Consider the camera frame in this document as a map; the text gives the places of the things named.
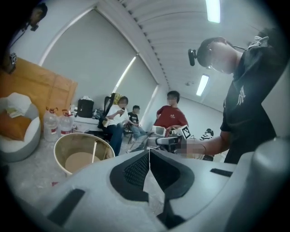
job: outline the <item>red t-shirt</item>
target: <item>red t-shirt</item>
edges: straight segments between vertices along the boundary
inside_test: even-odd
[[[168,128],[174,125],[185,126],[188,122],[179,108],[173,108],[171,106],[163,106],[157,111],[157,114],[161,114],[155,122],[155,126],[161,126]]]

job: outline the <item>jeans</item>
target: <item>jeans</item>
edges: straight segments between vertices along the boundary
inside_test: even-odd
[[[107,130],[110,134],[112,134],[112,138],[109,144],[114,150],[115,156],[118,156],[122,145],[124,125],[122,123],[119,123],[118,125],[110,125],[107,127]]]
[[[142,127],[130,126],[130,129],[133,132],[134,139],[138,139],[139,137],[146,135],[146,132],[142,129]]]

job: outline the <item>logo print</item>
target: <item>logo print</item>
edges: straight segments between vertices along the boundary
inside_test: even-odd
[[[186,139],[190,137],[190,132],[189,132],[189,129],[187,126],[182,128],[182,132],[183,132]]]
[[[241,105],[244,102],[245,98],[245,93],[244,93],[244,86],[241,87],[240,94],[239,94],[239,99],[237,101],[237,105]]]

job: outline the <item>orange cushion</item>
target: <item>orange cushion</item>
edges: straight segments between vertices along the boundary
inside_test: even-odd
[[[0,114],[0,135],[13,140],[24,141],[24,136],[31,123],[29,118],[18,116],[10,118],[6,111]]]

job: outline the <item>fluorescent light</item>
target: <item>fluorescent light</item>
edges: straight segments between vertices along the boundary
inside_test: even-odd
[[[127,68],[125,69],[125,71],[123,72],[122,76],[120,77],[120,79],[118,80],[113,92],[117,91],[117,88],[119,87],[119,85],[121,84],[124,76],[126,75],[126,73],[128,72],[129,68],[131,67],[131,65],[133,64],[133,62],[136,60],[136,56],[134,56],[134,58],[131,60],[131,62],[129,63],[129,65],[127,66]]]
[[[219,0],[206,0],[208,21],[214,23],[221,22],[221,6]]]
[[[196,92],[197,96],[201,96],[202,95],[207,83],[208,83],[208,76],[203,75],[201,77],[201,80],[200,80],[200,83],[199,83],[198,91]]]

